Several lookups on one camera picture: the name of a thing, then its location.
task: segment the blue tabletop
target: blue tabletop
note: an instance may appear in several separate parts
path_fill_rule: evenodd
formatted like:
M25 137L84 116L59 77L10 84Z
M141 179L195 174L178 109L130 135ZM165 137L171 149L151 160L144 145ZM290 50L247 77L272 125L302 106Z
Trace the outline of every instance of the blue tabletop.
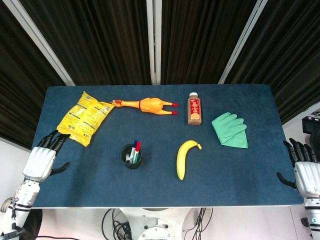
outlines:
M303 203L282 185L276 172L294 180L278 111L268 85L56 86L47 90L33 146L56 129L83 91L98 101L147 97L179 103L178 115L155 115L132 107L114 108L88 147L68 139L54 167L63 173L40 184L35 207L209 207ZM202 124L187 124L187 99L197 92ZM211 121L225 112L244 118L248 149L221 146ZM120 150L141 141L143 164L129 169ZM186 158L184 180L176 171L178 149L195 140Z

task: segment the bottle cap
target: bottle cap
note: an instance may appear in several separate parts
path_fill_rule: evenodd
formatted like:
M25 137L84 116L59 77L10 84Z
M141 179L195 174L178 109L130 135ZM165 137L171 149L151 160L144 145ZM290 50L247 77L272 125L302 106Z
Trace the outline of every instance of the bottle cap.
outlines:
M196 92L191 92L191 93L189 94L189 97L191 97L191 96L197 96L197 97L198 97L198 93L196 93Z

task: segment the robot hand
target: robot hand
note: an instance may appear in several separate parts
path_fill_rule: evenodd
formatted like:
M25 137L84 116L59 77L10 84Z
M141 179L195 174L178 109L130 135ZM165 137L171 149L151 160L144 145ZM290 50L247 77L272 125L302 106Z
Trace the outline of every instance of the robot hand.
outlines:
M70 136L60 134L52 141L57 132L55 130L45 136L38 146L32 149L22 171L24 182L16 190L0 223L0 240L19 240L19 236L25 233L23 226L40 191L39 182L43 182L48 176L62 173L69 167L70 163L67 162L52 169L56 155Z
M306 198L304 209L312 232L313 239L320 240L320 162L316 154L307 144L302 144L290 138L283 141L292 163L295 182L288 181L277 172L276 175L281 183L298 192Z

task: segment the rubber chicken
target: rubber chicken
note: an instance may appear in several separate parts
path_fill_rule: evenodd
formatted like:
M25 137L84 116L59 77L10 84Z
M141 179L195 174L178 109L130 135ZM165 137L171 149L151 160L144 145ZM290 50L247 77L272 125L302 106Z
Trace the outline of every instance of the rubber chicken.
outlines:
M122 101L122 100L113 100L112 104L115 107L133 107L140 109L144 113L152 113L158 115L177 115L177 111L165 111L162 108L164 106L173 106L174 108L178 107L178 103L172 103L167 101L162 101L159 98L150 98L147 97L140 101Z

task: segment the bottle label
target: bottle label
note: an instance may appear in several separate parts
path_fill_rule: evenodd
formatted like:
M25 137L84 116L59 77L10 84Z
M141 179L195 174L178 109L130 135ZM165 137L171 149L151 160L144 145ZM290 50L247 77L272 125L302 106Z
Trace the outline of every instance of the bottle label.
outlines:
M199 99L190 99L190 119L200 119Z

